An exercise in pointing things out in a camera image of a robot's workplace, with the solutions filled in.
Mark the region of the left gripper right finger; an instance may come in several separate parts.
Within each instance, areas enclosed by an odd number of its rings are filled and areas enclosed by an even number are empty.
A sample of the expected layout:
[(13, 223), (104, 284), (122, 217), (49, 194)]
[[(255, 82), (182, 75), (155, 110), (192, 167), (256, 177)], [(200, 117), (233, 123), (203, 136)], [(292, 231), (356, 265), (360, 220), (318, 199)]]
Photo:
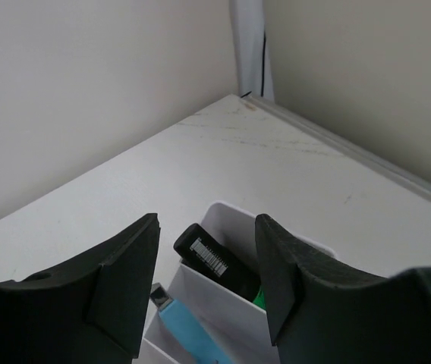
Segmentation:
[(272, 345), (283, 363), (431, 363), (431, 267), (390, 278), (255, 220)]

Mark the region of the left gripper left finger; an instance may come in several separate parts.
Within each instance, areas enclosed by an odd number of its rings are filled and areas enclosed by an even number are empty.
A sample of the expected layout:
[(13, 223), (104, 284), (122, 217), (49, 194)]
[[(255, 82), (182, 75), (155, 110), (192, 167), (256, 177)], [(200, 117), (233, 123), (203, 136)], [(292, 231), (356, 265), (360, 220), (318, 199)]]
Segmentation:
[(155, 213), (22, 281), (0, 282), (0, 363), (130, 363), (159, 249)]

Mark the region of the light blue mechanical pencil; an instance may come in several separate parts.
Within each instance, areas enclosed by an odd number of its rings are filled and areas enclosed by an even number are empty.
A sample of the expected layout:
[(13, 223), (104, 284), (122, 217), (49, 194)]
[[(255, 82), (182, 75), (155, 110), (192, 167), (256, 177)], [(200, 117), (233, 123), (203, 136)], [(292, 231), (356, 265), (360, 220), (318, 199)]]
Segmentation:
[(193, 313), (181, 301), (172, 298), (160, 283), (152, 284), (149, 298), (165, 328), (196, 363), (233, 363)]

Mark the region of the black green highlighter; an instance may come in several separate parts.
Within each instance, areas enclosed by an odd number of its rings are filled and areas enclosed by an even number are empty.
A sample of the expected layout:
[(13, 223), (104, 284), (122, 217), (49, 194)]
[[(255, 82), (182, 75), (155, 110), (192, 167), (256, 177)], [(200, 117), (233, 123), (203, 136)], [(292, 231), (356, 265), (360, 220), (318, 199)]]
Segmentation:
[(173, 248), (182, 262), (217, 284), (266, 309), (259, 275), (199, 224), (190, 225)]

